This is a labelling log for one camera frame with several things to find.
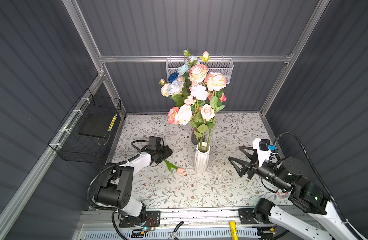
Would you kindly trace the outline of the pink tulip stem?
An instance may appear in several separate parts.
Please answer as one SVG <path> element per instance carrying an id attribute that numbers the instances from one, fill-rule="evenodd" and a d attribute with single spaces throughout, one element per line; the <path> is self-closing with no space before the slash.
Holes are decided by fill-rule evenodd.
<path id="1" fill-rule="evenodd" d="M 165 164 L 169 170 L 169 172 L 171 173 L 173 170 L 175 170 L 176 173 L 178 174 L 183 174 L 185 173 L 185 169 L 183 168 L 179 168 L 176 165 L 172 164 L 171 162 L 169 162 L 168 160 L 165 160 Z"/>

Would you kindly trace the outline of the white ribbed ceramic vase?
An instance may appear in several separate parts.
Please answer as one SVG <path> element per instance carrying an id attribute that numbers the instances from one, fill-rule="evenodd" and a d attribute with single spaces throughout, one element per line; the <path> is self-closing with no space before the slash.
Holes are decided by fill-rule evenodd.
<path id="1" fill-rule="evenodd" d="M 196 148 L 194 157 L 194 171 L 198 174 L 204 174 L 207 170 L 210 158 L 210 150 L 207 150 L 207 143 L 202 143 L 203 151 L 200 151 L 198 147 Z"/>

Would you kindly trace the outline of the coral red rose stem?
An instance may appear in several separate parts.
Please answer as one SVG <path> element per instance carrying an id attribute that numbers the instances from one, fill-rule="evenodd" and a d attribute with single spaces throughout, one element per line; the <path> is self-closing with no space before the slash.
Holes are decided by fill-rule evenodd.
<path id="1" fill-rule="evenodd" d="M 176 121 L 176 115 L 179 112 L 179 107 L 173 107 L 172 109 L 170 109 L 169 111 L 169 123 L 172 125 L 178 125 L 179 121 Z"/>

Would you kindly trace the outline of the cream white rose stem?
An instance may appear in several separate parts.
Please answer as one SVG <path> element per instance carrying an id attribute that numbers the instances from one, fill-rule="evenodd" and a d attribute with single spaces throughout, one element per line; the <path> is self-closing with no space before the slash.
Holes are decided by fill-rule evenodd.
<path id="1" fill-rule="evenodd" d="M 178 113 L 175 115 L 175 121 L 179 123 L 179 125 L 187 125 L 192 118 L 192 110 L 191 105 L 183 105 L 179 108 Z"/>

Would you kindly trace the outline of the white peony flower stem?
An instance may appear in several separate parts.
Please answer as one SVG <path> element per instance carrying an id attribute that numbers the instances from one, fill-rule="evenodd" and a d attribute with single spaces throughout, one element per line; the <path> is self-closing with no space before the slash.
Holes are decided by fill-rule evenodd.
<path id="1" fill-rule="evenodd" d="M 164 79 L 160 79 L 159 84 L 162 85 L 161 87 L 161 95 L 164 97 L 169 97 L 170 93 L 169 93 L 169 87 L 170 87 L 170 83 L 166 82 Z"/>

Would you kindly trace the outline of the pale blue white rose stem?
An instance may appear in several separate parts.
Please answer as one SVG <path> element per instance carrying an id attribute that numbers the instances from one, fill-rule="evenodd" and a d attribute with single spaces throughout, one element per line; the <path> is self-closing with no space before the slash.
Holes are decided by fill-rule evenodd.
<path id="1" fill-rule="evenodd" d="M 168 94 L 170 97 L 174 95 L 182 95 L 183 88 L 184 88 L 185 82 L 180 82 L 178 80 L 175 80 L 171 83 L 171 85 L 168 87 Z"/>

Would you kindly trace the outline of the deep pink rose stem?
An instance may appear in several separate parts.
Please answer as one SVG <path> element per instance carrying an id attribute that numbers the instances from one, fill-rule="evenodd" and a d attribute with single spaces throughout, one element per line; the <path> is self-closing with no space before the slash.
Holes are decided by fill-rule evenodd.
<path id="1" fill-rule="evenodd" d="M 227 100 L 225 94 L 223 93 L 221 95 L 221 97 L 218 99 L 217 103 L 216 103 L 216 112 L 219 112 L 221 110 L 223 110 L 225 108 L 225 105 L 223 104 L 225 101 Z"/>

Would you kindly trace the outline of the pink carnation flower stem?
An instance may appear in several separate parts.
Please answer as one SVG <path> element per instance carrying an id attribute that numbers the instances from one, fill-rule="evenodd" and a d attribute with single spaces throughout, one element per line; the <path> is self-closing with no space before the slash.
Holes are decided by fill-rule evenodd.
<path id="1" fill-rule="evenodd" d="M 209 96 L 207 88 L 200 84 L 191 86 L 189 90 L 190 96 L 184 100 L 185 105 L 193 105 L 195 99 L 199 101 L 206 101 Z"/>

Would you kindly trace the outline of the white green peony stem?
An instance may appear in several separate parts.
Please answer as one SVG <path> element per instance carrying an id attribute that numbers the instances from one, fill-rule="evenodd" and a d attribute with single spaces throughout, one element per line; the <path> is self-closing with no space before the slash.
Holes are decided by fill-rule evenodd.
<path id="1" fill-rule="evenodd" d="M 183 50 L 184 54 L 184 64 L 178 68 L 178 75 L 183 76 L 186 73 L 189 73 L 190 69 L 195 65 L 199 64 L 199 59 L 196 56 L 193 56 L 188 49 Z"/>

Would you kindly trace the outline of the peach pink peony stem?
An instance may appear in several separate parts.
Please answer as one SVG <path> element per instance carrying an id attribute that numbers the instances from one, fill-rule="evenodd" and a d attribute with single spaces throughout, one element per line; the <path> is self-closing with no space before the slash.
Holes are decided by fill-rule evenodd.
<path id="1" fill-rule="evenodd" d="M 209 96 L 212 94 L 222 95 L 224 88 L 226 88 L 226 78 L 221 73 L 209 72 L 207 62 L 210 61 L 210 54 L 208 51 L 199 56 L 203 63 L 195 65 L 189 71 L 190 87 L 195 85 L 203 85 L 207 88 Z"/>

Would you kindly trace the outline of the pale pink rose stem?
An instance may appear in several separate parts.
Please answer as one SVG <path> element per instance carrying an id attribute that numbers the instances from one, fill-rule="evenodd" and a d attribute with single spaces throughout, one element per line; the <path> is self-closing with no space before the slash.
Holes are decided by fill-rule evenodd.
<path id="1" fill-rule="evenodd" d="M 199 140 L 198 149 L 203 151 L 202 143 L 207 143 L 207 150 L 210 150 L 212 135 L 215 127 L 215 109 L 210 104 L 205 104 L 200 107 L 199 112 L 196 114 L 194 120 L 197 127 L 196 135 L 202 140 Z"/>

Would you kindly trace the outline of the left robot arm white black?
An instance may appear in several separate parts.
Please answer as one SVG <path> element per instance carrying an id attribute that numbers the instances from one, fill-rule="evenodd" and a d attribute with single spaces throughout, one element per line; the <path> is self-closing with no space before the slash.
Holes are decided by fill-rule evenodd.
<path id="1" fill-rule="evenodd" d="M 141 226 L 147 219 L 146 205 L 132 197 L 134 176 L 141 170 L 166 160 L 173 151 L 163 138 L 150 136 L 131 146 L 137 154 L 119 163 L 108 163 L 91 181 L 87 190 L 89 205 L 96 210 L 113 211 L 128 223 Z"/>

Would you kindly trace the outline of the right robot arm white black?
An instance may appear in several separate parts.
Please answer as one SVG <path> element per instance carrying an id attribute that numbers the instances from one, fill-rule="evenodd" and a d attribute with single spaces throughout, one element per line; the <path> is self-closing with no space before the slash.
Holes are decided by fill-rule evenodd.
<path id="1" fill-rule="evenodd" d="M 340 217 L 328 191 L 311 183 L 303 174 L 305 165 L 294 157 L 279 159 L 273 163 L 278 153 L 275 146 L 266 148 L 240 146 L 249 161 L 229 157 L 228 160 L 238 175 L 246 175 L 249 179 L 259 176 L 262 182 L 267 181 L 278 190 L 288 193 L 288 200 L 294 206 L 317 220 L 324 230 L 313 228 L 304 221 L 282 211 L 274 202 L 261 198 L 255 205 L 250 217 L 259 224 L 273 223 L 280 225 L 304 239 L 328 240 L 363 240 L 360 234 L 345 217 Z"/>

